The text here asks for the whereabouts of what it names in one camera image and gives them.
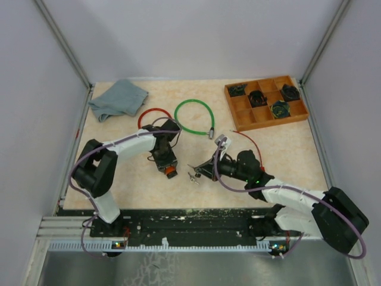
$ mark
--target wooden tray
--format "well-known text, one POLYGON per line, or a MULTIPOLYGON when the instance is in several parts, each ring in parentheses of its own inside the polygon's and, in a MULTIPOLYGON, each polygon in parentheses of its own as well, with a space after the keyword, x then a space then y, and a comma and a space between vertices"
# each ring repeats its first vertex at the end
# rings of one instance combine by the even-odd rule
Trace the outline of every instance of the wooden tray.
POLYGON ((238 131, 258 129, 274 125, 297 122, 308 118, 309 113, 303 100, 289 101, 290 116, 275 119, 270 106, 278 100, 284 100, 280 90, 283 85, 295 86, 289 76, 279 76, 269 79, 252 80, 250 82, 238 82, 225 85, 225 96, 238 131), (245 94, 231 97, 228 88, 231 86, 246 84, 245 94), (261 91, 267 97, 267 105, 252 108, 248 95, 252 91, 261 91))

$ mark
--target white wall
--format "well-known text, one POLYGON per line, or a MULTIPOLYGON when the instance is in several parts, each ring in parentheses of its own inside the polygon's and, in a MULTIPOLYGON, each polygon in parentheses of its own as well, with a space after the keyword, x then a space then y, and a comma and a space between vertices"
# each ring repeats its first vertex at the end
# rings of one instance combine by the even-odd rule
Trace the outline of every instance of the white wall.
POLYGON ((369 218, 364 238, 381 283, 380 14, 379 0, 353 1, 307 92, 336 184, 369 218))
POLYGON ((31 0, 0 9, 0 285, 19 286, 86 89, 31 0))
POLYGON ((45 0, 91 81, 301 77, 340 0, 45 0))

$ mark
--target red cable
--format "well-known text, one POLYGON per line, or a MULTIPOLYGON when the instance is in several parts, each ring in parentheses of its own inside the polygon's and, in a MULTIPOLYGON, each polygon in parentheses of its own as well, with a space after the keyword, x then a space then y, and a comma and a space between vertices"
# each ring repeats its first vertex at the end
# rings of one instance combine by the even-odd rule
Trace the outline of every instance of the red cable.
POLYGON ((139 129, 142 127, 141 123, 142 123, 143 116, 146 115, 147 113, 151 112, 151 111, 161 111, 161 112, 165 113, 169 118, 172 118, 171 114, 169 114, 169 112, 167 110, 164 110, 162 108, 150 108, 150 109, 147 109, 146 111, 144 111, 142 113, 142 115, 139 116, 139 119, 138 119, 138 128, 139 129))
POLYGON ((235 130, 232 130, 234 133, 238 133, 240 135, 243 135, 244 137, 248 138, 251 142, 253 142, 253 144, 255 145, 255 147, 257 148, 258 150, 258 154, 259 154, 259 157, 260 157, 260 162, 261 162, 261 170, 264 171, 264 167, 263 167, 263 163, 262 163, 262 155, 261 155, 261 151, 257 145, 257 143, 254 142, 253 139, 251 139, 248 135, 244 134, 244 133, 241 133, 239 131, 235 131, 235 130))
POLYGON ((286 231, 286 233, 287 233, 286 244, 289 245, 290 244, 290 231, 286 231))
POLYGON ((123 234, 123 240, 124 240, 124 247, 126 247, 126 243, 128 242, 128 240, 130 239, 130 229, 128 227, 125 227, 124 228, 126 231, 124 232, 123 234))

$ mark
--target white cable tray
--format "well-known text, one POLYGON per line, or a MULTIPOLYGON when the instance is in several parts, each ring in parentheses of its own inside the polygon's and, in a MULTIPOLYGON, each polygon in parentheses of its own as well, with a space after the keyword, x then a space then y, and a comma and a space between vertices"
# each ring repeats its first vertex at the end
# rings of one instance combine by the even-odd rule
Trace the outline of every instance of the white cable tray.
MULTIPOLYGON (((85 248, 91 252, 236 252, 236 251, 248 251, 248 252, 269 252, 270 244, 268 241, 257 241, 256 246, 190 246, 190 247, 176 247, 169 246, 166 239, 163 239, 163 244, 158 246, 127 246, 126 248, 112 249, 113 244, 116 241, 104 241, 104 240, 91 240, 85 241, 85 248)), ((50 243, 49 251, 83 251, 80 241, 73 240, 55 240, 50 243)))

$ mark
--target marble work surface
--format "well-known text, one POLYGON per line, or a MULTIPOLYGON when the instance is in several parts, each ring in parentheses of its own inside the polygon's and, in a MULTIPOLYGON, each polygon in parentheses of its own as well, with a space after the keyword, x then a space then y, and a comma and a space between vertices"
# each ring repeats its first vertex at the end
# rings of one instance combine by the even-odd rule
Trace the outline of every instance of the marble work surface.
MULTIPOLYGON (((224 96, 224 85, 242 82, 236 80, 155 80, 134 82, 147 90, 149 97, 135 117, 116 116, 99 123, 89 110, 79 152, 90 139, 110 141, 135 133, 140 114, 153 107, 166 109, 172 116, 176 106, 183 100, 197 98, 205 101, 216 118, 215 138, 225 134, 232 139, 228 154, 236 158, 242 150, 257 151, 245 137, 233 133, 232 116, 224 96)), ((113 85, 112 82, 96 84, 93 98, 100 96, 113 85)), ((152 123, 160 112, 148 113, 142 124, 152 123)), ((180 122, 193 130, 208 131, 210 116, 200 104, 188 103, 179 110, 180 122)), ((245 132, 259 145, 266 172, 290 184, 309 189, 327 189, 326 181, 317 155, 308 121, 287 125, 273 126, 245 132)), ((122 209, 184 209, 184 208, 235 208, 235 207, 268 207, 263 201, 255 200, 248 194, 237 194, 224 189, 218 182, 201 177, 200 185, 189 180, 187 166, 197 166, 209 158, 216 150, 214 140, 207 136, 182 132, 179 143, 174 147, 179 161, 178 175, 167 179, 158 172, 154 162, 146 158, 150 153, 140 154, 129 161, 119 164, 112 185, 112 194, 122 209)), ((235 188, 243 188, 244 182, 224 177, 223 180, 235 188)), ((64 209, 91 209, 85 197, 69 188, 64 209)))

